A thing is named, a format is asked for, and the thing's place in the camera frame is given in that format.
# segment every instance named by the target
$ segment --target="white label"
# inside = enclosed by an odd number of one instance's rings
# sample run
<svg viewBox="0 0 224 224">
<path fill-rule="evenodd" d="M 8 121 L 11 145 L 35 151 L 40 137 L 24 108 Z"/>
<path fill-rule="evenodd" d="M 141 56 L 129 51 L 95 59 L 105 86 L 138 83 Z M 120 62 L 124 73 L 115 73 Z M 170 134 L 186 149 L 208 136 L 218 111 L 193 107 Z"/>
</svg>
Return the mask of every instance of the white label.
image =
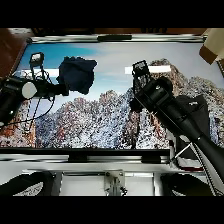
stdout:
<svg viewBox="0 0 224 224">
<path fill-rule="evenodd" d="M 20 192 L 18 194 L 15 194 L 13 196 L 36 196 L 37 194 L 40 193 L 43 186 L 44 186 L 43 182 L 40 182 L 40 183 L 35 184 L 31 187 L 28 187 L 25 191 L 22 191 L 22 192 Z"/>
</svg>

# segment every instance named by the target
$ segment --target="sky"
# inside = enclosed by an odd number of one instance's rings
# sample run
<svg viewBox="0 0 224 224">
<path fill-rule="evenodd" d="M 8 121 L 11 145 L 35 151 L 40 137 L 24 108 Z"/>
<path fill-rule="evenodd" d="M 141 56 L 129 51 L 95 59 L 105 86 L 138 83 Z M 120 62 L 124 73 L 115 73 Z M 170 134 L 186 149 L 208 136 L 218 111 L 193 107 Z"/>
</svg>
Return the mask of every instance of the sky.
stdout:
<svg viewBox="0 0 224 224">
<path fill-rule="evenodd" d="M 125 93 L 132 86 L 132 76 L 125 74 L 125 67 L 141 60 L 150 63 L 166 58 L 187 78 L 199 76 L 224 88 L 224 78 L 216 62 L 209 65 L 199 56 L 201 46 L 202 43 L 34 43 L 26 48 L 17 70 L 29 69 L 30 56 L 37 52 L 45 55 L 45 69 L 58 69 L 65 56 L 80 56 L 97 61 L 95 80 L 89 94 L 70 92 L 68 97 L 57 96 L 52 112 L 59 109 L 62 103 L 73 101 L 76 97 L 98 100 L 101 93 L 111 89 L 118 94 Z M 43 101 L 39 112 L 46 111 L 47 106 L 50 106 L 50 102 Z"/>
</svg>

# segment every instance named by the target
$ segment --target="wooden floor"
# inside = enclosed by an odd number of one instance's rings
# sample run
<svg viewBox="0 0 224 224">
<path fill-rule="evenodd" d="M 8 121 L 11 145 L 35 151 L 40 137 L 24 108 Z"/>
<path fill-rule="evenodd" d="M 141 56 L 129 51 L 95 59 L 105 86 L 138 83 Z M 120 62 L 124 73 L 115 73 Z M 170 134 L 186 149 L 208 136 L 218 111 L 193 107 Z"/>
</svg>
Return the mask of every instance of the wooden floor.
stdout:
<svg viewBox="0 0 224 224">
<path fill-rule="evenodd" d="M 206 28 L 167 28 L 167 34 L 202 34 Z M 141 33 L 141 28 L 95 28 L 96 34 Z M 0 28 L 0 77 L 7 76 L 27 37 L 34 34 L 26 28 Z"/>
</svg>

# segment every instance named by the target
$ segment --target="brown floor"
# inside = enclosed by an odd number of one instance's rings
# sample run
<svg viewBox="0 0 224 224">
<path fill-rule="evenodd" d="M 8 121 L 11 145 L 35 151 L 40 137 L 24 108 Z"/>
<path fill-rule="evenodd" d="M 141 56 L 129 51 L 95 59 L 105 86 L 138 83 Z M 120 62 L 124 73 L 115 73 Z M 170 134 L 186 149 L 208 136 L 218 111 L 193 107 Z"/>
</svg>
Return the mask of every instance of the brown floor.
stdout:
<svg viewBox="0 0 224 224">
<path fill-rule="evenodd" d="M 206 28 L 167 28 L 167 34 L 202 34 Z M 141 28 L 95 28 L 96 34 L 141 33 Z M 8 28 L 0 28 L 0 77 L 9 74 L 16 57 L 27 37 L 32 32 L 12 33 Z"/>
</svg>

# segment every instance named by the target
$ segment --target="monitor screen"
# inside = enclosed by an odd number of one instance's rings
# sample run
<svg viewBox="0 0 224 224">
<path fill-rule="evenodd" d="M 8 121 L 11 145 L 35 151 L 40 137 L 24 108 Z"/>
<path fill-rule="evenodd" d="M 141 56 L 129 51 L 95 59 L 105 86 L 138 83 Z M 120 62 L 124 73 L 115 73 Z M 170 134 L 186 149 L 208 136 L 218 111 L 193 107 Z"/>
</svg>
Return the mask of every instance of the monitor screen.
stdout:
<svg viewBox="0 0 224 224">
<path fill-rule="evenodd" d="M 51 107 L 51 101 L 41 100 L 37 111 L 37 99 L 24 102 L 17 121 L 34 113 L 41 117 L 32 122 L 29 132 L 24 132 L 24 123 L 5 127 L 0 147 L 169 149 L 168 132 L 153 114 L 145 109 L 140 113 L 130 111 L 131 67 L 142 60 L 152 66 L 155 78 L 164 75 L 171 80 L 175 96 L 204 96 L 211 139 L 222 146 L 224 78 L 216 62 L 209 65 L 199 56 L 201 46 L 202 43 L 169 42 L 28 45 L 15 75 L 23 74 L 19 71 L 29 72 L 31 55 L 42 52 L 43 67 L 54 84 L 58 83 L 59 65 L 66 56 L 96 60 L 94 82 L 87 95 L 70 91 L 69 96 L 56 96 L 53 107 L 44 116 L 41 115 Z"/>
</svg>

